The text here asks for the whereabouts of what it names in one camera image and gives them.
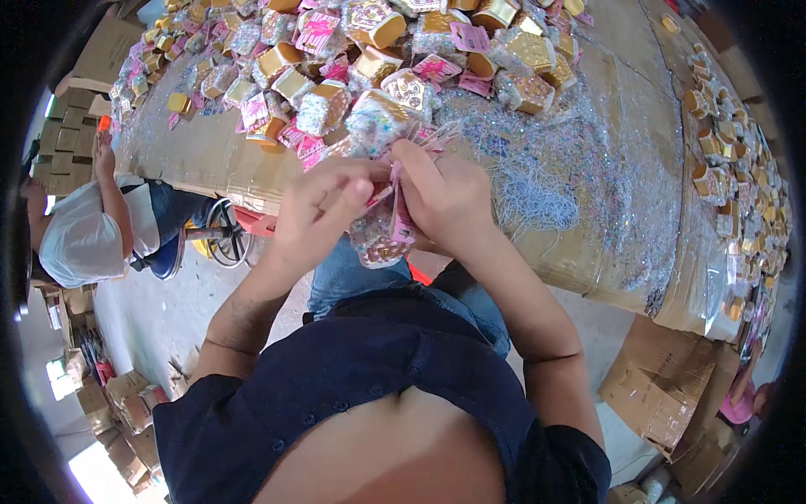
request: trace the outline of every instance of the floor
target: floor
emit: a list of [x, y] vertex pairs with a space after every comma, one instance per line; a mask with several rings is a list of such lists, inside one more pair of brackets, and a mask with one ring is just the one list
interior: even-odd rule
[[[258, 253], [259, 250], [251, 259], [256, 259]], [[427, 261], [422, 269], [429, 269]], [[181, 363], [194, 345], [201, 345], [210, 318], [248, 272], [245, 264], [223, 269], [188, 248], [182, 269], [171, 281], [162, 282], [148, 272], [131, 271], [124, 278], [98, 285], [96, 316], [116, 371], [137, 369], [151, 382], [168, 389], [168, 361], [173, 358]], [[579, 329], [595, 394], [621, 348], [634, 314], [564, 290], [552, 287], [551, 291]], [[294, 287], [272, 327], [269, 343], [301, 325], [309, 292], [310, 274]], [[522, 381], [522, 361], [514, 350], [507, 361]], [[653, 460], [656, 451], [609, 406], [599, 401], [596, 410], [613, 467], [613, 485], [630, 481]]]

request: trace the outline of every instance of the wall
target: wall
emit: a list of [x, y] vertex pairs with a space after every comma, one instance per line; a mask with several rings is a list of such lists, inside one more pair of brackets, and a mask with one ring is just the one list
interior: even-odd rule
[[89, 431], [76, 394], [61, 401], [53, 397], [45, 365], [63, 355], [64, 348], [61, 331], [50, 328], [48, 311], [36, 289], [31, 289], [28, 296], [28, 314], [19, 322], [19, 335], [28, 403], [42, 415], [64, 459], [70, 460], [94, 443], [95, 436]]

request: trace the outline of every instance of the hand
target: hand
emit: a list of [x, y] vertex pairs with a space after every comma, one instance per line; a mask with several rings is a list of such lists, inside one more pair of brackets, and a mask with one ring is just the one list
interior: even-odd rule
[[409, 140], [395, 142], [392, 155], [403, 165], [401, 187], [411, 218], [439, 247], [461, 261], [480, 235], [499, 232], [490, 179], [479, 165], [453, 156], [432, 160]]
[[[342, 157], [314, 166], [285, 191], [268, 255], [297, 280], [316, 268], [372, 196], [371, 180], [388, 180], [388, 173], [388, 166], [375, 161]], [[336, 190], [341, 194], [323, 210]]]
[[28, 214], [33, 217], [45, 215], [48, 208], [48, 192], [42, 182], [28, 178], [19, 188], [19, 193], [28, 200]]
[[114, 152], [112, 152], [112, 135], [108, 131], [99, 131], [93, 139], [93, 167], [95, 175], [102, 179], [114, 177]]

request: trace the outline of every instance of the person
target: person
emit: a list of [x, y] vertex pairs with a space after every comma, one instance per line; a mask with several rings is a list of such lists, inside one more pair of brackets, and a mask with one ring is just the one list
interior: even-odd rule
[[[328, 158], [299, 177], [271, 247], [210, 321], [188, 392], [154, 408], [174, 502], [604, 501], [580, 338], [493, 223], [486, 173], [408, 140], [392, 156], [412, 219], [457, 261], [446, 274], [473, 281], [451, 295], [405, 263], [359, 265], [343, 230], [388, 166]], [[311, 269], [314, 321], [264, 349]]]
[[48, 196], [38, 181], [21, 187], [27, 199], [34, 262], [66, 289], [121, 277], [126, 266], [174, 239], [188, 219], [201, 223], [215, 200], [125, 173], [114, 175], [112, 136], [93, 140], [97, 180], [73, 191], [45, 215]]

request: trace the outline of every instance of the window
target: window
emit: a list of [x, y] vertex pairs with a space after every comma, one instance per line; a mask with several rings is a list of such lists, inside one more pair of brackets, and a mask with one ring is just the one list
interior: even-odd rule
[[45, 365], [45, 369], [48, 371], [48, 380], [51, 382], [53, 397], [57, 401], [61, 401], [65, 396], [78, 390], [78, 386], [81, 386], [80, 383], [76, 386], [73, 378], [64, 369], [64, 357], [51, 360]]

